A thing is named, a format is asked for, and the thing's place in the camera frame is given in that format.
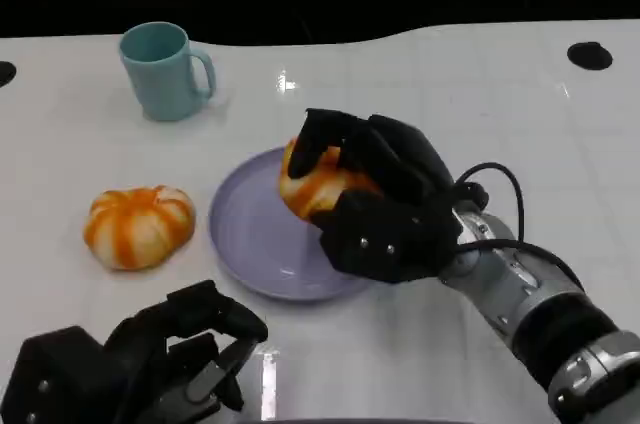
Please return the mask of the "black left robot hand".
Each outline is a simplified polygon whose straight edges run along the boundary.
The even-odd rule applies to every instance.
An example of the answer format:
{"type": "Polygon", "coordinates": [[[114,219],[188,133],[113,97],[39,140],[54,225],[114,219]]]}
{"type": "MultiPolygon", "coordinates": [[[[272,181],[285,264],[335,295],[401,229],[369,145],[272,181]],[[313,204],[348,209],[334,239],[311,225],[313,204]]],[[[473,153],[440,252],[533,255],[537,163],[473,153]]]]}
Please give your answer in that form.
{"type": "Polygon", "coordinates": [[[267,325],[205,280],[124,319],[105,343],[71,326],[26,339],[5,423],[200,423],[239,412],[237,376],[267,325]]]}

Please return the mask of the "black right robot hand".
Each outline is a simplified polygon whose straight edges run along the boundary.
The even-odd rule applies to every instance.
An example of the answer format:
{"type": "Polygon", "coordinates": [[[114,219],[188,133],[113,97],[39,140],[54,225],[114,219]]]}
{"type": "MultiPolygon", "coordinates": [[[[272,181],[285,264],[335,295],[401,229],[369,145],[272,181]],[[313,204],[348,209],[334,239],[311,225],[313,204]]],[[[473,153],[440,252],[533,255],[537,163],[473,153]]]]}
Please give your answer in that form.
{"type": "Polygon", "coordinates": [[[351,184],[334,204],[308,214],[334,269],[396,284],[435,277],[453,261],[462,232],[452,210],[453,179],[419,129],[377,114],[310,108],[288,176],[308,177],[332,148],[339,152],[337,170],[375,186],[351,184]]]}

